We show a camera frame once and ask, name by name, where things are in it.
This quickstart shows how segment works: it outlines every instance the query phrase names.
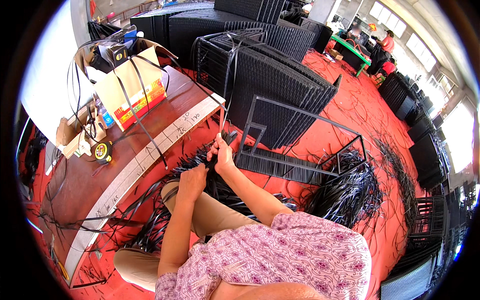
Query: khaki pants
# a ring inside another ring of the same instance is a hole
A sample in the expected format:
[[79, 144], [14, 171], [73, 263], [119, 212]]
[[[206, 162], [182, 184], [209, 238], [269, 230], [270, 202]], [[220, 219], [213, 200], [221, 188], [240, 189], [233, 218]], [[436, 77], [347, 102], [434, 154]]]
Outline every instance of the khaki pants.
[[[179, 183], [169, 182], [160, 192], [162, 199], [169, 193], [175, 193]], [[165, 206], [173, 213], [176, 193]], [[195, 202], [192, 216], [192, 231], [202, 237], [225, 229], [234, 229], [247, 224], [257, 224], [254, 220], [221, 204], [203, 192]], [[113, 264], [120, 276], [127, 282], [155, 291], [158, 262], [160, 259], [140, 249], [122, 248], [115, 253]]]

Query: metal frame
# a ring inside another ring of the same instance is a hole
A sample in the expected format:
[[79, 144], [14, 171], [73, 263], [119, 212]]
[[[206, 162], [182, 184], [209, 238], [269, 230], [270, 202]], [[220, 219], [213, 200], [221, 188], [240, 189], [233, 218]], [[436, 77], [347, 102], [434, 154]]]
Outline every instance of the metal frame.
[[[312, 168], [312, 167], [309, 167], [309, 166], [304, 166], [304, 165], [300, 165], [300, 164], [297, 164], [297, 163], [292, 163], [292, 162], [287, 162], [287, 161], [284, 161], [284, 160], [280, 160], [280, 159], [276, 159], [276, 158], [272, 158], [272, 157], [267, 157], [267, 156], [263, 156], [263, 155], [260, 155], [260, 154], [257, 154], [255, 153], [255, 150], [257, 149], [257, 146], [263, 136], [263, 134], [265, 133], [265, 130], [266, 130], [266, 126], [265, 125], [262, 125], [262, 124], [258, 124], [258, 123], [255, 123], [255, 122], [252, 122], [252, 117], [253, 117], [253, 113], [255, 112], [255, 105], [257, 103], [257, 100], [260, 100], [260, 101], [263, 101], [263, 102], [267, 102], [267, 103], [271, 103], [271, 104], [275, 104], [275, 105], [278, 105], [278, 106], [281, 106], [281, 107], [284, 107], [284, 108], [288, 108], [288, 109], [291, 109], [295, 112], [299, 112], [299, 113], [302, 113], [304, 115], [307, 115], [309, 117], [314, 117], [318, 120], [322, 120], [322, 121], [325, 121], [329, 124], [332, 124], [338, 128], [341, 128], [343, 130], [346, 130], [348, 132], [351, 132], [353, 134], [356, 134], [357, 136], [351, 140], [347, 145], [343, 146], [339, 151], [337, 151], [334, 155], [332, 155], [329, 159], [327, 159], [326, 161], [322, 162], [321, 164], [318, 164], [318, 166], [316, 168]], [[260, 129], [260, 134], [258, 135], [256, 141], [255, 141], [255, 144], [253, 145], [252, 149], [250, 151], [246, 151], [246, 150], [243, 150], [243, 146], [245, 145], [245, 140], [247, 138], [247, 135], [248, 135], [248, 132], [250, 130], [250, 128], [256, 128], [256, 129]], [[360, 140], [360, 143], [361, 143], [361, 147], [362, 147], [362, 152], [363, 152], [363, 160], [359, 163], [357, 163], [356, 165], [354, 165], [353, 167], [345, 170], [342, 172], [341, 168], [340, 168], [340, 154], [345, 151], [346, 149], [348, 149], [351, 145], [353, 145], [354, 142], [356, 142], [357, 140]], [[319, 173], [323, 173], [323, 174], [326, 174], [326, 175], [331, 175], [333, 176], [334, 178], [332, 178], [331, 180], [329, 180], [328, 182], [331, 182], [332, 180], [336, 179], [336, 178], [339, 178], [339, 177], [342, 177], [342, 176], [345, 176], [351, 172], [353, 172], [356, 168], [358, 168], [359, 166], [363, 165], [366, 161], [367, 161], [367, 154], [366, 154], [366, 151], [365, 151], [365, 145], [363, 144], [363, 137], [360, 133], [342, 125], [342, 124], [339, 124], [335, 121], [332, 121], [332, 120], [329, 120], [327, 118], [324, 118], [324, 117], [321, 117], [319, 115], [316, 115], [314, 113], [311, 113], [309, 111], [306, 111], [304, 109], [301, 109], [301, 108], [296, 108], [294, 106], [291, 106], [291, 105], [288, 105], [288, 104], [285, 104], [285, 103], [281, 103], [281, 102], [278, 102], [278, 101], [275, 101], [275, 100], [271, 100], [271, 99], [267, 99], [267, 98], [264, 98], [264, 97], [260, 97], [260, 96], [257, 96], [257, 95], [254, 95], [253, 96], [253, 99], [252, 99], [252, 104], [250, 105], [250, 111], [248, 113], [248, 117], [247, 117], [247, 121], [245, 123], [245, 129], [243, 131], [243, 135], [242, 135], [242, 138], [241, 138], [241, 141], [240, 141], [240, 146], [239, 146], [239, 150], [238, 150], [238, 153], [237, 153], [237, 156], [235, 158], [235, 164], [238, 164], [239, 160], [240, 160], [240, 156], [242, 155], [248, 155], [248, 156], [252, 156], [252, 157], [256, 157], [256, 158], [260, 158], [260, 159], [265, 159], [265, 160], [269, 160], [269, 161], [273, 161], [273, 162], [277, 162], [277, 163], [281, 163], [281, 164], [285, 164], [285, 165], [289, 165], [289, 166], [292, 166], [292, 167], [297, 167], [297, 168], [303, 168], [303, 169], [307, 169], [307, 170], [311, 170], [311, 171], [315, 171], [315, 172], [319, 172]], [[338, 173], [334, 173], [334, 172], [329, 172], [329, 171], [325, 171], [323, 170], [323, 166], [325, 164], [327, 164], [329, 161], [331, 161], [334, 157], [336, 157], [337, 159], [337, 163], [338, 163]]]

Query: yellow tape measure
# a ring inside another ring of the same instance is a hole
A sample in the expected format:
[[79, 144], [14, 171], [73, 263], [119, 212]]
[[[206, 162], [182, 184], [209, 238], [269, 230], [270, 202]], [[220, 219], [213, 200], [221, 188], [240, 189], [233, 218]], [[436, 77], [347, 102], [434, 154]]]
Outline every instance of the yellow tape measure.
[[107, 164], [112, 160], [112, 142], [100, 143], [95, 148], [95, 158], [100, 164]]

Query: orange hose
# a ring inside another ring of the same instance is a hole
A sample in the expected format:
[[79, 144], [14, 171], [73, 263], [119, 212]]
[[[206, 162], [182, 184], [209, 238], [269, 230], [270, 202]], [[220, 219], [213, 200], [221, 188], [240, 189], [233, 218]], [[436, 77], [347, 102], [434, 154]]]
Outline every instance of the orange hose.
[[355, 49], [355, 48], [358, 46], [358, 49], [359, 49], [360, 53], [361, 53], [362, 55], [366, 56], [366, 55], [365, 55], [365, 54], [363, 54], [363, 52], [361, 51], [361, 49], [360, 49], [360, 45], [359, 45], [359, 44], [357, 44], [357, 43], [355, 43], [355, 41], [354, 41], [354, 40], [352, 40], [351, 38], [347, 38], [345, 41], [352, 41], [352, 42], [353, 42], [353, 48]]

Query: woman's arm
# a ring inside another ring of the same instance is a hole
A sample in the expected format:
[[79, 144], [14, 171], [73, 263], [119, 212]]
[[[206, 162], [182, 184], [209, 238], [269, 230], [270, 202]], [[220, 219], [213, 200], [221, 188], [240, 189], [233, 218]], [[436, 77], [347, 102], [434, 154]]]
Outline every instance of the woman's arm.
[[207, 171], [205, 165], [200, 164], [180, 175], [175, 208], [163, 237], [158, 277], [167, 272], [177, 272], [188, 259], [193, 208], [205, 189]]
[[385, 46], [385, 39], [383, 41], [377, 39], [377, 44], [379, 44], [381, 46]]
[[272, 194], [251, 182], [233, 163], [232, 148], [219, 135], [215, 139], [212, 149], [207, 154], [207, 160], [212, 155], [218, 155], [215, 170], [225, 180], [229, 187], [248, 208], [257, 216], [263, 224], [270, 226], [279, 213], [293, 214], [293, 211], [285, 207]]

